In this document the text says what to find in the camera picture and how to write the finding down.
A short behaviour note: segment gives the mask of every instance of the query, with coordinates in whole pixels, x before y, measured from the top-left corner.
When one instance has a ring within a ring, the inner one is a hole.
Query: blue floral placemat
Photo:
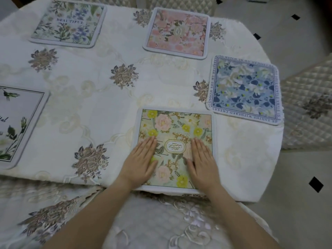
[[[284,115],[278,69],[271,64],[215,56],[206,106],[216,113],[280,124]]]
[[[94,46],[106,6],[96,3],[52,0],[30,41],[71,47]]]

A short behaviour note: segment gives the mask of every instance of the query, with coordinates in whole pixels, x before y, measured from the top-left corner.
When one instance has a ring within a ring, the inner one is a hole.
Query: oval label
[[[181,140],[168,140],[165,142],[165,150],[172,154],[182,154],[186,150],[186,144]]]

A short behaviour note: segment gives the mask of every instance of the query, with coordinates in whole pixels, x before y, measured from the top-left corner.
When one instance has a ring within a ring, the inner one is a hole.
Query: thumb
[[[150,163],[147,167],[145,176],[147,177],[147,179],[149,179],[152,175],[152,173],[154,172],[156,166],[158,164],[158,161],[153,161],[152,163]]]
[[[188,168],[188,172],[189,172],[189,175],[191,178],[197,177],[196,169],[195,169],[195,166],[193,165],[193,161],[191,159],[187,159],[187,168]]]

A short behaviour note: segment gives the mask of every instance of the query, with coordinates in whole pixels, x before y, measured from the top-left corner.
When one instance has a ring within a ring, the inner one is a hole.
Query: forearm
[[[236,249],[280,249],[278,243],[220,185],[208,194]]]
[[[130,189],[118,181],[98,195],[45,245],[53,248],[101,248]]]

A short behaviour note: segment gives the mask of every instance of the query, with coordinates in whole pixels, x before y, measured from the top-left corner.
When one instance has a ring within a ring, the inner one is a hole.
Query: person's right hand
[[[194,138],[191,140],[193,161],[187,159],[187,167],[193,184],[206,195],[220,185],[219,171],[210,149]]]

